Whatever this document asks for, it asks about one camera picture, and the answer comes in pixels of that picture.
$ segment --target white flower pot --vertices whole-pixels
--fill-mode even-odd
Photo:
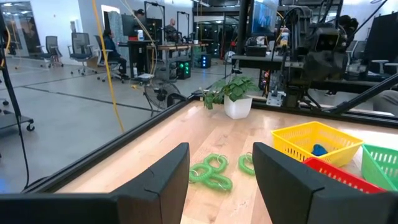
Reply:
[[[232,102],[228,96],[224,96],[225,113],[232,119],[242,119],[249,116],[251,109],[251,97]]]

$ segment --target yellow plastic basket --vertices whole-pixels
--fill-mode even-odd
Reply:
[[[309,122],[278,129],[272,132],[274,148],[300,162],[316,157],[341,167],[348,164],[363,141],[319,122]],[[312,154],[313,146],[319,144],[328,153],[322,156]]]

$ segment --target caster wheel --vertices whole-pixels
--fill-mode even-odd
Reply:
[[[35,126],[34,126],[33,124],[29,124],[29,125],[26,127],[26,130],[28,130],[28,131],[34,131],[34,129],[35,129]]]

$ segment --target green coil keychain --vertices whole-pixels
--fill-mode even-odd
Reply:
[[[246,166],[245,161],[248,161],[250,164],[253,164],[253,158],[251,156],[251,153],[248,152],[245,155],[242,155],[239,157],[239,169],[249,175],[255,175],[254,170],[250,169]]]
[[[216,173],[213,173],[210,178],[204,180],[203,183],[214,190],[229,191],[232,189],[232,181],[229,178]]]
[[[197,170],[205,171],[202,175],[199,175]],[[189,170],[189,181],[191,183],[195,182],[203,182],[204,180],[208,179],[212,174],[214,174],[214,170],[211,166],[206,164],[195,164]]]
[[[214,167],[214,166],[210,165],[210,162],[213,160],[217,160],[217,162],[220,165],[218,167]],[[226,156],[224,156],[224,155],[210,154],[208,157],[205,158],[203,163],[211,166],[213,168],[214,172],[216,174],[219,174],[220,172],[223,172],[226,169],[226,166],[228,165],[228,160],[227,160]]]

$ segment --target green leaves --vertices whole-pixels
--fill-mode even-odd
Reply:
[[[222,104],[224,96],[228,96],[232,102],[246,97],[248,91],[259,91],[259,88],[249,77],[234,77],[228,83],[222,79],[213,84],[211,89],[203,93],[204,104],[209,110],[213,109],[213,103]]]

